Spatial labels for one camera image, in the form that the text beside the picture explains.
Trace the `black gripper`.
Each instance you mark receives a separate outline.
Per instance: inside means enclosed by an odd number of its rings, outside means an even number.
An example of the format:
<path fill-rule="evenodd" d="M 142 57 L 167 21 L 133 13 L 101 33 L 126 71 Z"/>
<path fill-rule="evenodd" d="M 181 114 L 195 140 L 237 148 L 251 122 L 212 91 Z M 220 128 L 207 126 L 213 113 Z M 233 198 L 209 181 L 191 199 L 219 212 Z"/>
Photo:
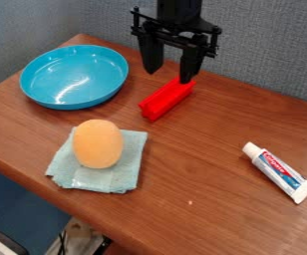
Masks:
<path fill-rule="evenodd" d="M 201 18 L 203 0 L 156 0 L 153 9 L 132 10 L 133 34 L 138 37 L 144 66 L 153 74 L 163 66 L 164 46 L 183 49 L 180 82 L 199 73 L 204 56 L 215 58 L 221 28 Z"/>

